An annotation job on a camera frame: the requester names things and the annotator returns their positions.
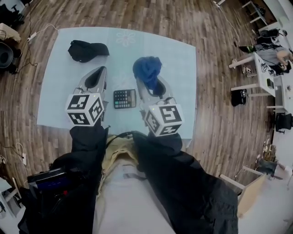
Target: black chair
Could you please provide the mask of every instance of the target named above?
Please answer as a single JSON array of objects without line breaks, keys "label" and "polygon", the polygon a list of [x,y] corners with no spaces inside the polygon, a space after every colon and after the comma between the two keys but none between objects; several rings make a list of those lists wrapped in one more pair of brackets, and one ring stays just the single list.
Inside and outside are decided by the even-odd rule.
[{"label": "black chair", "polygon": [[285,113],[278,113],[276,116],[276,131],[279,133],[285,134],[285,131],[280,131],[280,129],[288,129],[291,130],[293,127],[293,118],[292,114],[287,114]]},{"label": "black chair", "polygon": [[12,64],[13,51],[6,44],[0,42],[0,70],[9,71],[11,74],[17,72],[17,67]]},{"label": "black chair", "polygon": [[16,28],[18,25],[24,23],[24,15],[19,13],[16,5],[12,8],[14,11],[8,10],[5,4],[0,5],[0,23],[4,23],[11,28]]}]

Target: power strip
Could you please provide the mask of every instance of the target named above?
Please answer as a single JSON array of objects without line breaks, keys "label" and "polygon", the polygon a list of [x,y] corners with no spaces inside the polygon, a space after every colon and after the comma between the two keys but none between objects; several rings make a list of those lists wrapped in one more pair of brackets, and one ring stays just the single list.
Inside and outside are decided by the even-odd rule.
[{"label": "power strip", "polygon": [[218,8],[220,8],[220,5],[216,1],[213,1],[213,3],[216,4]]},{"label": "power strip", "polygon": [[27,165],[27,154],[25,153],[22,154],[22,162],[24,165]]},{"label": "power strip", "polygon": [[33,40],[35,37],[37,36],[37,33],[33,33],[28,39],[27,42],[30,42],[31,40]]}]

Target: electrical outlet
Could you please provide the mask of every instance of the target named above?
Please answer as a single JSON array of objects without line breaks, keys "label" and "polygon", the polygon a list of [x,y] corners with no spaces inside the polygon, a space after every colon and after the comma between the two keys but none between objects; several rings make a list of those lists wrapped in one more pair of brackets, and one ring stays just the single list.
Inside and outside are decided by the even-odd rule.
[{"label": "electrical outlet", "polygon": [[27,164],[27,154],[25,154],[25,153],[22,154],[22,162],[24,165]]}]

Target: chair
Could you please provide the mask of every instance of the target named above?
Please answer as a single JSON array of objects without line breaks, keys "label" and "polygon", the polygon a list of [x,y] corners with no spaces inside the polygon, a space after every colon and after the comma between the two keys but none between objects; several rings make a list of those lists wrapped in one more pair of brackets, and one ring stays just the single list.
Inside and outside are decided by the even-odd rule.
[{"label": "chair", "polygon": [[249,185],[244,186],[223,174],[220,175],[220,178],[242,189],[241,194],[238,196],[238,218],[242,218],[243,215],[254,205],[259,193],[261,192],[262,185],[267,179],[266,174],[262,174],[261,172],[255,171],[246,166],[243,166],[242,169],[259,175],[259,177],[255,181],[252,181]]},{"label": "chair", "polygon": [[16,5],[12,8],[14,11],[8,10],[5,4],[0,5],[0,23],[4,23],[11,28],[16,28],[18,25],[24,23],[24,15],[19,13]]},{"label": "chair", "polygon": [[280,129],[291,130],[291,128],[293,127],[292,114],[285,115],[285,113],[278,113],[276,116],[275,126],[276,131],[283,134],[285,134],[285,131],[280,131]]},{"label": "chair", "polygon": [[6,44],[0,42],[0,69],[7,68],[13,60],[13,51]]}]

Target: cable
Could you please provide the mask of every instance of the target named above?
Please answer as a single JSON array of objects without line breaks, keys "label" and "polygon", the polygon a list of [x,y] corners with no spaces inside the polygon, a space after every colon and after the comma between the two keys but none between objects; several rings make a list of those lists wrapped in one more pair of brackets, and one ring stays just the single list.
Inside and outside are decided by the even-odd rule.
[{"label": "cable", "polygon": [[8,163],[8,161],[7,161],[7,159],[6,159],[5,157],[3,157],[2,155],[0,155],[0,157],[2,158],[2,162],[3,162],[4,164],[7,164],[7,163]]},{"label": "cable", "polygon": [[57,30],[57,32],[59,32],[59,29],[57,29],[53,24],[49,24],[48,26],[46,26],[43,30],[41,30],[41,31],[38,31],[38,32],[36,32],[36,34],[38,34],[38,33],[40,33],[40,32],[43,32],[43,31],[45,31],[49,26],[53,26],[54,27],[54,29],[56,29]]},{"label": "cable", "polygon": [[[218,6],[218,8],[220,9],[220,11],[222,12],[222,14],[224,15],[224,17],[225,17],[225,19],[227,20],[227,22],[230,24],[230,26],[234,29],[234,31],[235,31],[235,34],[237,35],[237,37],[238,37],[238,50],[240,51],[240,49],[239,49],[239,46],[240,46],[240,37],[239,37],[239,34],[237,33],[237,31],[236,31],[236,29],[233,27],[233,25],[231,24],[231,22],[228,20],[228,18],[226,17],[226,15],[225,15],[225,12],[221,9],[221,7],[216,3],[216,5]],[[246,144],[246,151],[245,151],[245,154],[244,154],[244,158],[243,158],[243,162],[242,162],[242,166],[241,166],[241,169],[240,169],[240,171],[238,172],[238,174],[234,177],[235,178],[235,180],[237,180],[237,177],[238,177],[238,175],[240,174],[240,172],[243,170],[242,169],[242,167],[244,166],[244,161],[245,161],[245,159],[246,159],[246,155],[247,155],[247,151],[248,151],[248,143],[249,143],[249,138],[250,138],[250,129],[251,129],[251,104],[249,104],[250,105],[250,119],[249,119],[249,130],[248,130],[248,138],[247,138],[247,144]]]},{"label": "cable", "polygon": [[6,33],[6,31],[4,31],[4,30],[1,30],[1,29],[0,29],[0,31],[2,31],[2,32],[4,32],[4,33],[5,33],[4,40],[3,40],[3,41],[5,41],[5,40],[6,40],[6,37],[7,37],[7,33]]},{"label": "cable", "polygon": [[[32,34],[32,19],[31,19],[31,8],[30,8],[30,4],[28,3],[28,8],[29,8],[29,14],[28,14],[28,20],[29,20],[29,35],[31,36],[31,34]],[[20,73],[20,71],[23,69],[23,68],[25,68],[26,66],[28,66],[28,65],[32,65],[33,67],[36,67],[37,65],[38,65],[38,63],[34,63],[34,64],[32,64],[32,62],[31,62],[31,55],[32,55],[32,53],[31,53],[31,49],[30,49],[30,45],[29,45],[29,43],[27,42],[27,47],[28,47],[28,63],[27,64],[25,64],[25,65],[23,65],[18,71],[17,71],[17,73],[16,74],[18,74],[18,73]]]},{"label": "cable", "polygon": [[17,142],[17,144],[16,144],[16,150],[17,150],[17,154],[18,155],[20,155],[19,153],[18,153],[18,148],[17,148],[17,145],[21,145],[21,147],[22,147],[22,150],[23,150],[23,153],[25,154],[26,152],[24,151],[24,147],[23,147],[23,145],[22,144],[20,144],[19,142]]},{"label": "cable", "polygon": [[238,172],[238,174],[234,177],[235,180],[237,181],[237,177],[239,176],[240,172],[243,171],[242,167],[244,166],[244,161],[246,159],[246,155],[247,155],[247,151],[248,151],[248,143],[249,143],[249,138],[250,138],[250,129],[251,129],[251,103],[249,103],[249,106],[250,106],[250,113],[249,113],[249,129],[248,129],[248,138],[247,138],[247,144],[246,144],[246,151],[245,151],[245,154],[244,154],[244,158],[243,158],[243,161],[242,161],[242,166],[241,166],[241,169],[240,171]]},{"label": "cable", "polygon": [[26,152],[24,151],[24,147],[23,147],[23,145],[20,144],[19,142],[17,142],[17,144],[16,144],[17,154],[18,154],[18,157],[19,157],[20,161],[22,162],[22,165],[23,165],[24,170],[26,171],[26,175],[27,175],[27,169],[26,169],[26,166],[25,166],[24,163],[23,163],[23,157],[22,157],[22,156],[19,156],[17,145],[20,145],[20,146],[22,147],[23,154],[25,154]]},{"label": "cable", "polygon": [[223,13],[225,19],[228,21],[228,23],[230,24],[230,26],[234,29],[235,31],[235,34],[237,35],[238,39],[236,37],[233,37],[233,38],[236,38],[238,40],[238,47],[240,46],[240,37],[239,37],[239,34],[237,33],[236,29],[233,27],[233,25],[230,23],[230,21],[227,19],[226,15],[225,15],[225,12],[223,12],[223,10],[221,9],[221,7],[219,7],[220,11]]},{"label": "cable", "polygon": [[26,171],[26,175],[27,175],[27,169],[26,169],[26,166],[24,165],[24,163],[23,163],[23,161],[22,161],[22,158],[21,158],[20,156],[18,156],[18,157],[19,157],[20,161],[22,162],[23,168],[24,168],[24,170]]},{"label": "cable", "polygon": [[12,146],[4,146],[4,145],[2,145],[1,142],[0,142],[0,145],[1,145],[1,147],[5,148],[5,149],[11,148],[14,151],[14,153],[16,153],[18,156],[21,156],[18,152],[16,152],[16,150]]}]

